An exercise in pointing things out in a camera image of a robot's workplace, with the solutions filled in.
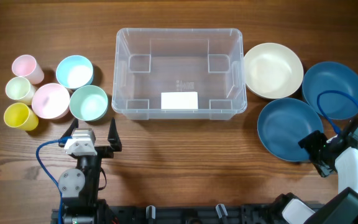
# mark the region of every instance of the wooden surface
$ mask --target wooden surface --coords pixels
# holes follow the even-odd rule
[[[123,27],[238,28],[244,52],[263,42],[294,50],[305,68],[333,60],[358,73],[358,1],[11,1],[0,4],[0,223],[48,223],[58,207],[58,191],[35,159],[36,147],[59,138],[72,121],[40,120],[36,131],[5,126],[12,103],[4,88],[13,77],[11,63],[31,54],[55,82],[66,56],[88,57],[95,84],[112,93],[116,33]],[[256,127],[268,101],[247,92],[248,108],[230,121],[130,121],[108,115],[92,127],[106,144],[114,116],[123,151],[105,160],[108,186],[100,192],[110,205],[240,205],[271,202],[293,192],[325,203],[337,194],[337,176],[321,178],[311,164],[281,161],[261,145]],[[324,122],[326,134],[332,129]],[[56,145],[41,158],[58,178],[76,161]]]

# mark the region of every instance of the green cup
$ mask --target green cup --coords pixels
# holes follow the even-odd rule
[[[96,121],[106,114],[108,104],[107,94],[100,87],[87,85],[71,96],[70,111],[82,121]]]

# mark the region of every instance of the dark blue plate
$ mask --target dark blue plate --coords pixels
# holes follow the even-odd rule
[[[323,132],[320,117],[305,102],[293,98],[270,102],[258,118],[258,135],[262,144],[285,161],[307,161],[309,154],[298,145],[298,141],[316,130]]]
[[[303,79],[302,95],[319,114],[317,95],[326,90],[338,90],[358,101],[358,75],[349,67],[337,62],[321,62],[313,65]],[[320,98],[321,109],[331,119],[349,119],[358,113],[354,103],[345,96],[327,93]]]

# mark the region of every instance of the plastic bin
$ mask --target plastic bin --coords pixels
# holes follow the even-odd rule
[[[247,108],[237,29],[117,33],[112,108],[129,119],[230,119]]]

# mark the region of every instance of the black wire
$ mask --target black wire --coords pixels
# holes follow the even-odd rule
[[[104,184],[103,187],[100,187],[98,190],[103,190],[103,189],[105,189],[106,186],[107,186],[107,178],[106,178],[106,173],[104,172],[104,170],[103,170],[102,167],[100,167],[100,171],[102,172],[102,174],[103,174],[103,176],[104,176],[104,181],[105,181],[106,183]]]

